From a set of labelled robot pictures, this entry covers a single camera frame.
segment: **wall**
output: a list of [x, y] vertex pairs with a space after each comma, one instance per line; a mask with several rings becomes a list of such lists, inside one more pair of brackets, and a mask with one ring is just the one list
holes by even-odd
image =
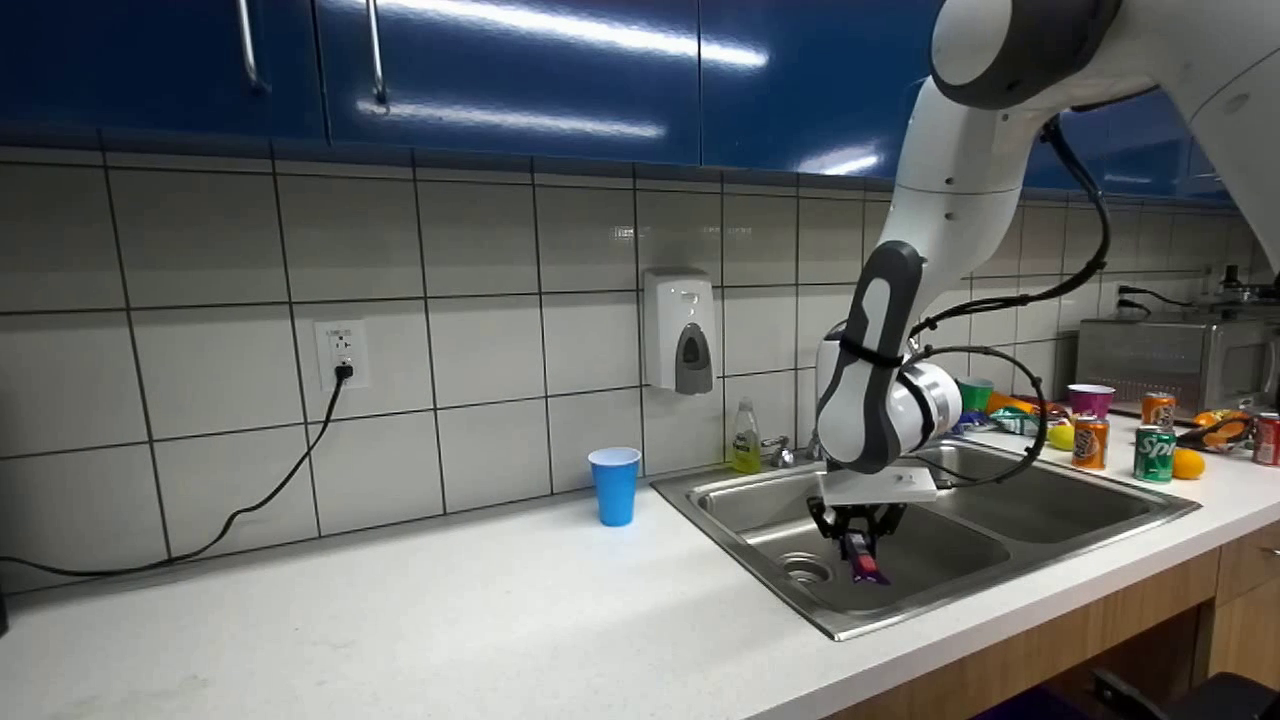
[[[106, 568], [186, 553], [317, 436], [317, 322], [362, 321], [351, 388], [299, 481], [215, 553], [517, 503], [638, 444], [649, 475], [715, 466], [740, 398], [762, 436], [813, 428], [817, 337], [885, 190], [660, 175], [0, 152], [0, 553]], [[1077, 198], [1022, 198], [1002, 249], [944, 297], [1039, 286], [1092, 249]], [[1013, 348], [1049, 382], [1113, 286], [1193, 297], [1258, 266], [1223, 206], [1125, 205], [1102, 279], [938, 339]], [[638, 273], [718, 297], [718, 382], [638, 388]], [[952, 360], [1014, 382], [1013, 367]], [[9, 571], [9, 589], [45, 584]]]

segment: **white countertop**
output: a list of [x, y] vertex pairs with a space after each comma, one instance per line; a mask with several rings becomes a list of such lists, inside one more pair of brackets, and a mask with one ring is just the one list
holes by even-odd
[[[1127, 424], [1113, 436], [1121, 481]], [[571, 495], [39, 593], [0, 639], [0, 705], [18, 720], [818, 714], [1280, 520], [1280, 466], [1207, 459], [1207, 481], [1160, 487], [1203, 508], [842, 642], [656, 491], [630, 526]]]

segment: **electrical outlet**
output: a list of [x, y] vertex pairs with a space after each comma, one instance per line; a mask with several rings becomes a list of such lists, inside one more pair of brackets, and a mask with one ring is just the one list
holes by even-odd
[[362, 321], [334, 321], [334, 322], [317, 322], [317, 355], [318, 355], [318, 382], [333, 393], [333, 371], [341, 365], [351, 365], [349, 388], [372, 388], [372, 365], [368, 365], [368, 343], [362, 343]]

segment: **can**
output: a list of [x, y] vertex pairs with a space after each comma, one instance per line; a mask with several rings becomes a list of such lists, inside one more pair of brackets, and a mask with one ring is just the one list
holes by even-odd
[[1173, 446], [1176, 446], [1173, 428], [1160, 428], [1160, 424], [1134, 428], [1131, 475], [1134, 481], [1173, 481]]
[[1254, 465], [1280, 465], [1280, 413], [1258, 413], [1254, 415], [1253, 459]]
[[1176, 398], [1166, 393], [1148, 393], [1143, 397], [1143, 424], [1173, 424]]
[[1098, 415], [1077, 415], [1077, 466], [1106, 466], [1106, 418]]

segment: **sink basin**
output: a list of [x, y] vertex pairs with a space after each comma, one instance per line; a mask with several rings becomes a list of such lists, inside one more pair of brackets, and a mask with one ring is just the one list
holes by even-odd
[[[1014, 454], [947, 451], [963, 475], [996, 475]], [[656, 483], [694, 526], [736, 554], [762, 589], [832, 639], [848, 639], [944, 600], [1002, 584], [1070, 553], [1176, 520], [1196, 503], [1069, 466], [1027, 466], [1009, 483], [963, 487], [910, 503], [878, 538], [889, 584], [853, 580], [839, 549], [807, 520], [818, 465], [759, 475], [694, 475]]]

